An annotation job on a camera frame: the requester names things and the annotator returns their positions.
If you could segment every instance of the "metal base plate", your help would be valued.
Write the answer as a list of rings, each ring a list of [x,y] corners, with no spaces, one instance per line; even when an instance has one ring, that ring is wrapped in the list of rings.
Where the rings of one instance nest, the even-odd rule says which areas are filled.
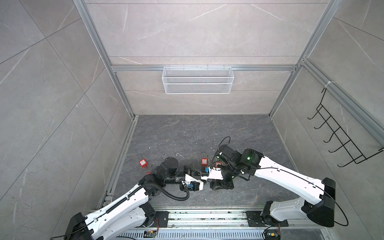
[[[261,211],[246,211],[248,226],[250,227],[265,227],[266,225],[262,223]],[[288,221],[284,220],[280,223],[272,225],[273,227],[288,227]]]
[[[155,217],[159,220],[159,227],[167,227],[168,226],[168,215],[169,212],[156,212]]]
[[[239,239],[254,240],[263,239],[264,229],[160,229],[155,239],[157,240],[202,240],[202,239]],[[146,240],[144,230],[127,230],[113,240],[121,240],[122,237],[136,240]]]

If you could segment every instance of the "orange wire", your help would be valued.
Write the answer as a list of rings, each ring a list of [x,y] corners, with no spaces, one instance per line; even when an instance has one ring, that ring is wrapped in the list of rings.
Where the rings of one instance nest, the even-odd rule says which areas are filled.
[[[158,218],[156,218],[156,222],[157,222],[157,231],[156,231],[156,236],[157,236],[157,234],[159,233],[159,219]]]

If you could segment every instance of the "black wire rack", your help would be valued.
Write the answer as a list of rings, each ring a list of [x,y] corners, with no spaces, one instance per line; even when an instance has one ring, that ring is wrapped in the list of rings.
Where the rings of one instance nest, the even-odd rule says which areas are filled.
[[[373,156],[375,156],[375,155],[381,153],[381,152],[384,150],[384,148],[379,149],[379,151],[378,151],[377,153],[375,153],[375,154],[373,154],[373,155],[371,155],[371,156],[369,156],[369,157],[366,157],[366,156],[360,151],[360,149],[356,146],[356,144],[352,141],[352,139],[348,136],[348,134],[344,131],[344,129],[340,126],[340,124],[336,121],[336,119],[333,118],[333,116],[328,112],[328,110],[327,110],[327,109],[324,107],[324,105],[322,104],[323,99],[324,99],[324,95],[325,95],[325,92],[326,92],[326,91],[327,91],[326,88],[324,88],[324,89],[321,91],[322,93],[323,93],[323,92],[324,92],[324,93],[323,93],[323,96],[322,96],[322,98],[321,98],[320,104],[319,104],[319,105],[317,106],[317,108],[316,108],[316,113],[315,113],[315,115],[313,115],[313,117],[308,118],[308,119],[311,120],[311,119],[313,119],[317,114],[319,114],[319,115],[322,117],[322,119],[324,120],[324,122],[323,122],[319,127],[314,127],[314,128],[315,128],[315,129],[319,129],[319,128],[321,128],[324,124],[327,124],[328,127],[332,130],[332,135],[331,135],[331,137],[329,138],[329,140],[328,140],[328,141],[324,141],[324,140],[323,140],[323,142],[325,142],[325,143],[330,142],[333,136],[336,136],[336,138],[339,140],[341,146],[338,147],[338,148],[337,148],[336,150],[334,150],[334,151],[329,151],[329,150],[328,150],[328,152],[336,152],[337,150],[339,150],[339,149],[341,149],[341,148],[344,148],[345,151],[347,151],[347,153],[348,153],[349,156],[351,157],[352,161],[350,161],[350,162],[348,162],[348,163],[346,163],[345,165],[342,165],[342,166],[338,165],[338,167],[345,167],[345,166],[347,166],[348,164],[350,164],[350,163],[352,163],[352,162],[354,162],[355,164],[359,164],[359,163],[362,163],[362,162],[364,162],[365,160],[370,159],[371,157],[373,157]],[[324,110],[329,114],[329,117],[328,117],[328,118],[325,118],[325,117],[321,114],[321,112],[320,112],[321,109],[324,109]],[[332,120],[336,123],[336,125],[337,125],[337,128],[336,128],[335,130],[331,127],[331,125],[330,125],[329,122],[328,122],[328,120],[330,120],[330,119],[332,119]],[[343,142],[341,141],[340,137],[339,137],[338,134],[336,133],[339,129],[341,129],[341,130],[343,131],[343,133],[344,133],[344,134],[347,136],[347,138],[348,138],[348,140],[347,140],[345,143],[343,143]],[[352,157],[351,153],[350,153],[350,152],[348,151],[348,149],[345,147],[345,145],[346,145],[347,143],[349,143],[349,142],[351,142],[351,143],[353,144],[353,146],[359,151],[360,155],[359,155],[358,157],[356,157],[356,158]]]

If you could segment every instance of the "white wire mesh basket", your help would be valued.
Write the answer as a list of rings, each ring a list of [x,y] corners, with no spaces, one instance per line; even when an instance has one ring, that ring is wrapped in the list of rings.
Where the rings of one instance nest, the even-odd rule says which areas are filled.
[[[233,71],[230,67],[165,67],[162,80],[166,94],[230,93]]]

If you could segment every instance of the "black cable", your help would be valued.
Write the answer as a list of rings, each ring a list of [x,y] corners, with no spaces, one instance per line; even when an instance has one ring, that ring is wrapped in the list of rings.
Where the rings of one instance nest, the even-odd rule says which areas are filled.
[[[124,236],[117,236],[117,237],[122,237],[122,238],[129,238],[129,239],[133,239],[133,240],[136,240],[134,238],[131,238],[131,237],[124,237]]]
[[[341,223],[338,223],[338,222],[336,222],[336,221],[334,221],[334,222],[337,223],[337,224],[339,224],[339,225],[341,225],[341,226],[344,226],[344,227],[346,227],[346,226],[349,225],[348,218],[347,218],[347,216],[345,215],[344,211],[341,209],[340,205],[336,202],[336,200],[334,200],[333,197],[331,197],[326,191],[324,191],[323,189],[321,189],[319,186],[315,185],[314,183],[312,183],[312,182],[310,182],[310,181],[308,181],[308,180],[306,180],[306,179],[304,179],[304,178],[302,178],[302,177],[297,176],[296,174],[293,174],[293,173],[291,173],[291,172],[288,172],[288,171],[286,171],[286,170],[284,170],[284,169],[279,169],[279,168],[277,168],[277,167],[263,167],[263,168],[257,168],[257,169],[250,169],[250,170],[248,170],[248,171],[251,171],[251,170],[259,170],[259,169],[277,169],[277,170],[279,170],[279,171],[287,172],[287,173],[289,173],[289,174],[291,174],[291,175],[294,175],[295,177],[298,177],[298,178],[300,178],[301,180],[304,180],[304,181],[308,182],[309,184],[314,185],[315,187],[317,187],[318,189],[320,189],[321,191],[323,191],[324,193],[326,193],[326,194],[327,194],[327,195],[328,195],[328,196],[335,202],[335,204],[339,207],[339,209],[341,210],[342,214],[344,215],[345,220],[347,221],[347,224],[341,224]]]
[[[262,237],[263,237],[263,239],[265,239],[265,232],[266,232],[270,227],[272,227],[272,226],[269,226],[269,227],[267,227],[266,229],[264,229],[264,231],[263,231],[263,233],[262,233]]]
[[[164,188],[160,187],[159,185],[157,185],[155,183],[151,183],[151,182],[143,184],[143,185],[140,185],[138,188],[136,188],[130,194],[128,194],[127,198],[130,198],[138,190],[140,190],[140,189],[142,189],[143,187],[146,187],[146,186],[152,186],[152,187],[160,190],[160,192],[164,193],[167,197],[172,198],[173,200],[176,200],[176,201],[185,201],[185,200],[187,200],[189,198],[189,190],[188,190],[187,185],[184,185],[184,189],[185,189],[185,192],[187,193],[187,195],[185,197],[177,197],[177,196],[174,196],[174,195],[170,194],[169,192],[167,192]]]
[[[226,138],[229,138],[229,141],[228,141],[228,143],[227,144],[229,144],[230,142],[231,142],[231,137],[230,136],[227,136],[227,137],[225,137],[225,138],[223,138],[223,140],[221,140],[221,142],[218,144],[218,146],[217,146],[217,150],[220,152],[220,145],[223,143],[223,141],[226,139]],[[220,162],[220,161],[214,161],[214,158],[215,158],[215,156],[212,158],[212,163],[211,163],[211,166],[215,163],[215,162]]]
[[[89,224],[93,223],[93,221],[91,221],[91,222],[88,223],[87,225],[83,226],[82,228],[80,228],[80,229],[78,229],[78,230],[76,230],[76,231],[74,231],[74,232],[71,232],[70,234],[65,234],[65,235],[61,235],[61,236],[57,236],[57,237],[51,237],[50,240],[52,240],[52,239],[54,239],[54,238],[70,236],[70,235],[72,235],[72,234],[74,234],[74,233],[76,233],[76,232],[78,232],[78,231],[84,229],[84,228],[87,227]]]
[[[248,176],[248,178],[245,178],[245,177],[242,177],[242,176],[238,176],[239,178],[242,178],[242,179],[244,179],[244,180],[246,180],[246,181],[249,181],[250,179],[251,179],[251,175],[249,174],[249,176]]]

